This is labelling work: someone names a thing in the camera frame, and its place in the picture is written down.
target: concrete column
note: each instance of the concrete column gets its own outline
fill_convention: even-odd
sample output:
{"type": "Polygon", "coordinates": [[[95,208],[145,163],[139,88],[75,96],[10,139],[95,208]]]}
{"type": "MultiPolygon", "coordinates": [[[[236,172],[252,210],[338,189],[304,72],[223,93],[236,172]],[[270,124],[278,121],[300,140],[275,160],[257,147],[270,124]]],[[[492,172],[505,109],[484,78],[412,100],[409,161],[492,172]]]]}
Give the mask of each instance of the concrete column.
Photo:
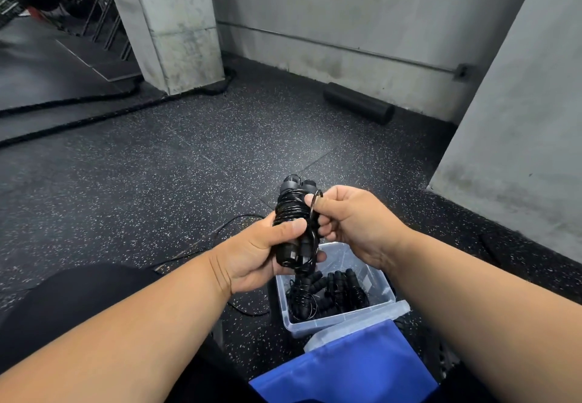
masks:
{"type": "Polygon", "coordinates": [[[224,79],[212,0],[115,0],[147,82],[178,94],[224,79]]]}

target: fingernail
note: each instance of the fingernail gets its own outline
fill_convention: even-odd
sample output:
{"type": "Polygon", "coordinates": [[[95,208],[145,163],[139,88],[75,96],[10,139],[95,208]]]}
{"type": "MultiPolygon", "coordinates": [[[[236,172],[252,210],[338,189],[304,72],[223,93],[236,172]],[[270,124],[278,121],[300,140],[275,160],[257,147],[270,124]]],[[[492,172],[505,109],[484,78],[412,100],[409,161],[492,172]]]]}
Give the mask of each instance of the fingernail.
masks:
{"type": "Polygon", "coordinates": [[[302,231],[306,227],[306,221],[303,218],[295,219],[295,221],[291,222],[293,224],[293,231],[302,231]]]}

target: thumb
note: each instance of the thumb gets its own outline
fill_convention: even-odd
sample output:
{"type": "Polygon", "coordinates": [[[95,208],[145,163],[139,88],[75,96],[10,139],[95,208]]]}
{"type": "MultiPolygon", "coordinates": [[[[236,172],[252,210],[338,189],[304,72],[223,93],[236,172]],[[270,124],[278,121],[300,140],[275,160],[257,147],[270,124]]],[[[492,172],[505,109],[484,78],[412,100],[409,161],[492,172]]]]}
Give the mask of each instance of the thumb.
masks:
{"type": "Polygon", "coordinates": [[[265,248],[272,247],[279,243],[287,242],[288,240],[300,237],[307,228],[307,221],[303,218],[295,219],[269,227],[266,233],[261,236],[262,244],[265,248]]]}
{"type": "MultiPolygon", "coordinates": [[[[312,194],[305,195],[305,203],[311,206],[311,202],[313,201],[312,194]]],[[[337,221],[343,221],[346,215],[346,202],[345,201],[336,201],[330,199],[329,197],[318,197],[316,199],[316,205],[313,209],[317,213],[321,213],[323,215],[329,216],[331,219],[335,219],[337,221]]]]}

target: blue object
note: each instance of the blue object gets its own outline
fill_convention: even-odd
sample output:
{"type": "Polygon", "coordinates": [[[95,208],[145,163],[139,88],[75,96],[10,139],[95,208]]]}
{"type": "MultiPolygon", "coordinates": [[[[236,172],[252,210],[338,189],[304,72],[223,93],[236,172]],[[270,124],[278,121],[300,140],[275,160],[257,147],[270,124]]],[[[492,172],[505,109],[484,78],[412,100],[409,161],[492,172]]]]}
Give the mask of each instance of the blue object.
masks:
{"type": "Polygon", "coordinates": [[[269,403],[420,403],[438,386],[392,320],[334,340],[250,384],[269,403]]]}

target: person's left hand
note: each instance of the person's left hand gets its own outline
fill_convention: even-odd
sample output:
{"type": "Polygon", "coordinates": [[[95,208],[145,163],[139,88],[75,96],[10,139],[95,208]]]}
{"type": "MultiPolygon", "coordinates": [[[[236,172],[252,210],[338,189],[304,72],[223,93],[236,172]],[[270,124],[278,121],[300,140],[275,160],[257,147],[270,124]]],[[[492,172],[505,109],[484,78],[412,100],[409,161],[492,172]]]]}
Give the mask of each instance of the person's left hand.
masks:
{"type": "MultiPolygon", "coordinates": [[[[212,250],[231,293],[260,288],[277,274],[293,274],[293,270],[276,262],[271,247],[300,237],[307,222],[296,219],[273,227],[274,219],[275,212],[272,212],[212,250]]],[[[317,253],[317,262],[325,258],[325,253],[317,253]]]]}

